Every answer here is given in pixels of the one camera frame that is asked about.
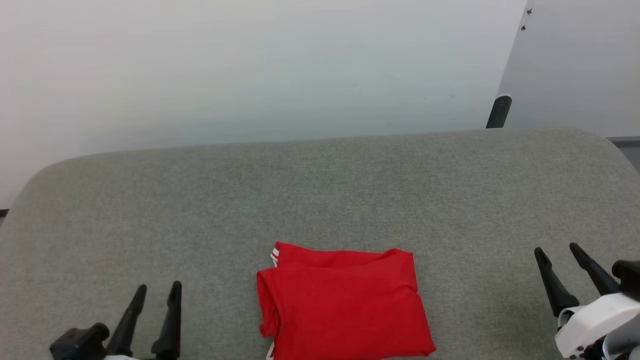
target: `folded red cloth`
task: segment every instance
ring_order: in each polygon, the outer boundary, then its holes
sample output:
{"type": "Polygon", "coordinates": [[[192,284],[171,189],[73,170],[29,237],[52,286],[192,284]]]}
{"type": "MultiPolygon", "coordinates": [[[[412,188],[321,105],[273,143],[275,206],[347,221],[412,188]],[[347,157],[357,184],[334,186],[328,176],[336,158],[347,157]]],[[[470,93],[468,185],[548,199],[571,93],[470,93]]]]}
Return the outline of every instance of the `folded red cloth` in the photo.
{"type": "Polygon", "coordinates": [[[380,360],[435,350],[418,296],[413,254],[314,251],[276,243],[258,272],[275,360],[380,360]]]}

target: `floor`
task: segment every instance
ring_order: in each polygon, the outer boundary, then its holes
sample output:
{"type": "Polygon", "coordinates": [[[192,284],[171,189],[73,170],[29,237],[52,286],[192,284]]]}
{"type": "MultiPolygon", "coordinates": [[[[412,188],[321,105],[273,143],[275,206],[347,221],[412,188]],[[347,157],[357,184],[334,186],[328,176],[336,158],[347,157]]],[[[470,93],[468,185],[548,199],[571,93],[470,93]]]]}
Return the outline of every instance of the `floor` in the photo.
{"type": "Polygon", "coordinates": [[[629,162],[640,172],[640,141],[638,142],[614,142],[620,151],[627,157],[629,162]]]}

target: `white panel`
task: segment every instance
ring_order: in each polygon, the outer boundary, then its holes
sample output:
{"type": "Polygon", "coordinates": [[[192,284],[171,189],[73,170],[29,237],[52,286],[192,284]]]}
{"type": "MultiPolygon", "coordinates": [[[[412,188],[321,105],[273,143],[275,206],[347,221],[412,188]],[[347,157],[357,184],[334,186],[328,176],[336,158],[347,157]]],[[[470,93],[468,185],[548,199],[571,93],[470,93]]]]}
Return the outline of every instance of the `white panel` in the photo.
{"type": "Polygon", "coordinates": [[[500,93],[505,127],[640,136],[640,2],[530,0],[500,93]]]}
{"type": "Polygon", "coordinates": [[[482,128],[524,3],[3,0],[0,208],[82,154],[482,128]]]}

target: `gray table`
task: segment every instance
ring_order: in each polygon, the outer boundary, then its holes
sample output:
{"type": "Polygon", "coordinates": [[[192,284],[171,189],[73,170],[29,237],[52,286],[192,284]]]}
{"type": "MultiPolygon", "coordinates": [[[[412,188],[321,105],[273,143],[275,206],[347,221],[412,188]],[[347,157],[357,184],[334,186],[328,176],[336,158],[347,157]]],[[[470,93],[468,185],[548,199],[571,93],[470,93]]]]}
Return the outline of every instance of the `gray table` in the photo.
{"type": "Polygon", "coordinates": [[[48,359],[69,327],[114,329],[149,287],[132,349],[150,355],[175,279],[182,358],[263,359],[255,274],[274,242],[415,254],[433,359],[559,359],[533,249],[597,297],[640,259],[640,176],[607,140],[504,129],[118,152],[58,163],[0,230],[0,354],[48,359]]]}

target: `folded garment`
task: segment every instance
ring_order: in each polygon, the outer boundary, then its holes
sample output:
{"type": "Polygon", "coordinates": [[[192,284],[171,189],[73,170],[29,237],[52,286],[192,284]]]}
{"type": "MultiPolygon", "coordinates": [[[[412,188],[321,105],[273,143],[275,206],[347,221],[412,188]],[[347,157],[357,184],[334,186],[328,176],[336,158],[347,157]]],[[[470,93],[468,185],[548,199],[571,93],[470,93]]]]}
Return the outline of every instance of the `folded garment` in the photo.
{"type": "Polygon", "coordinates": [[[257,275],[275,360],[380,360],[435,350],[413,254],[314,251],[276,243],[257,275]]]}

